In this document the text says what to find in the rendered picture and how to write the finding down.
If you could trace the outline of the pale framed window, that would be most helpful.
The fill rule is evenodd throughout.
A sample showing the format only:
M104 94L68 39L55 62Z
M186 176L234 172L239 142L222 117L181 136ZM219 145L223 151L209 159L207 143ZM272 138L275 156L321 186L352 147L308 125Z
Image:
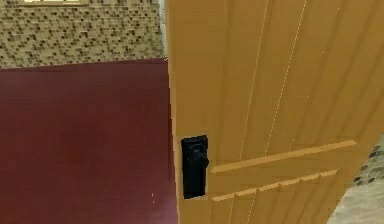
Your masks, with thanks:
M87 6L89 0L18 0L22 6L50 7L50 6Z

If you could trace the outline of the orange wooden room door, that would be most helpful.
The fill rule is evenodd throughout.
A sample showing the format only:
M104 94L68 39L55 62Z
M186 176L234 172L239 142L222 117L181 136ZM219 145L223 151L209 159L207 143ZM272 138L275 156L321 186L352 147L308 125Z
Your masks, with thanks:
M327 224L384 135L384 0L164 1L178 224Z

